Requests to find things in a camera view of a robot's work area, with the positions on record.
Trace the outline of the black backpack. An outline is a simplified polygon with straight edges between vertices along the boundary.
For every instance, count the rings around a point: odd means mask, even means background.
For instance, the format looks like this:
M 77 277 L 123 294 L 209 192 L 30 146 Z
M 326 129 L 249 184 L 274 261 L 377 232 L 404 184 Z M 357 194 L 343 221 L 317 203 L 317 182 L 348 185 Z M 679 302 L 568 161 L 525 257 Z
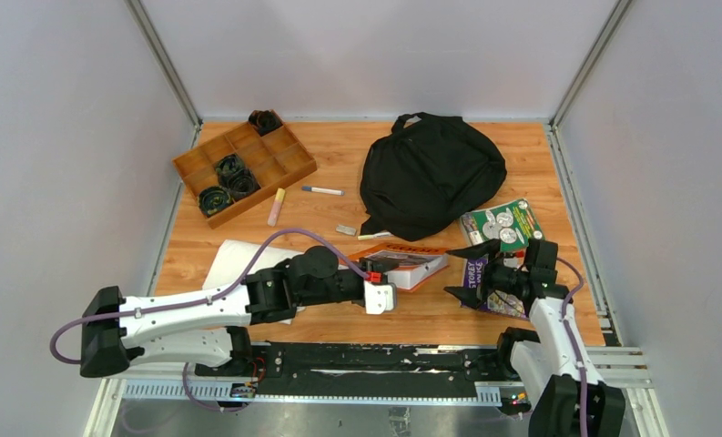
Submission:
M 499 148 L 461 117 L 401 115 L 365 158 L 361 233 L 430 237 L 492 199 L 506 177 Z

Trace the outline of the orange book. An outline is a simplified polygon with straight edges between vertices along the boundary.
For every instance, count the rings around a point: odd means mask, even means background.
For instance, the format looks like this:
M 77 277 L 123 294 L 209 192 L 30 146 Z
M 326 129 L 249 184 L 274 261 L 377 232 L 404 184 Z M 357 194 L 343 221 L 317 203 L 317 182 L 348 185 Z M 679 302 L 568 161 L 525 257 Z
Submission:
M 399 259 L 401 266 L 388 274 L 398 290 L 414 291 L 425 280 L 448 266 L 447 248 L 426 248 L 399 243 L 382 243 L 351 254 L 352 261 L 360 258 Z

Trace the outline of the purple treehouse book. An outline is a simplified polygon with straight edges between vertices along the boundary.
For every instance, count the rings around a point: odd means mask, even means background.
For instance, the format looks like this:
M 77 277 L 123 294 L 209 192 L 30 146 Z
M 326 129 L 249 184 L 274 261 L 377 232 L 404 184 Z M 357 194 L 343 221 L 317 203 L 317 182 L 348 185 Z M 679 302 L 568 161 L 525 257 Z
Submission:
M 470 289 L 481 288 L 483 270 L 489 263 L 490 260 L 487 256 L 466 260 L 463 268 L 463 286 Z M 493 291 L 489 294 L 487 301 L 478 311 L 512 319 L 528 320 L 523 303 L 514 295 L 504 291 Z

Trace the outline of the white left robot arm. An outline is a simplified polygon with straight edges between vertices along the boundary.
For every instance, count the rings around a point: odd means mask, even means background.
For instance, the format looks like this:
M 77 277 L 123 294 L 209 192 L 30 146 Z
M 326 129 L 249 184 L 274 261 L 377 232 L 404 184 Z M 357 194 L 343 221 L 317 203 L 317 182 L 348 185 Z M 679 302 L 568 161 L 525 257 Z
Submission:
M 111 377 L 155 362 L 241 376 L 259 362 L 250 326 L 291 321 L 310 306 L 351 302 L 371 315 L 396 306 L 396 287 L 376 261 L 341 265 L 324 246 L 263 254 L 240 279 L 215 289 L 150 298 L 101 289 L 83 314 L 81 376 Z

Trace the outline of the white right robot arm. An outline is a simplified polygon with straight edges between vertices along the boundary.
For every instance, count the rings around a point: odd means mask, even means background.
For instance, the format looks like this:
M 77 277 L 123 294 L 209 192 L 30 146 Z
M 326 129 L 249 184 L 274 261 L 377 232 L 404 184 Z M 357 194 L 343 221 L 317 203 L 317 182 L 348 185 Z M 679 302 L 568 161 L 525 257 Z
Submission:
M 491 239 L 449 255 L 486 258 L 475 287 L 447 288 L 463 306 L 478 310 L 501 291 L 522 302 L 530 330 L 509 328 L 497 342 L 494 367 L 506 380 L 521 379 L 529 396 L 531 436 L 617 436 L 625 415 L 625 395 L 610 386 L 590 360 L 577 329 L 570 289 L 557 281 L 556 243 L 533 239 L 520 266 L 503 263 L 501 242 Z

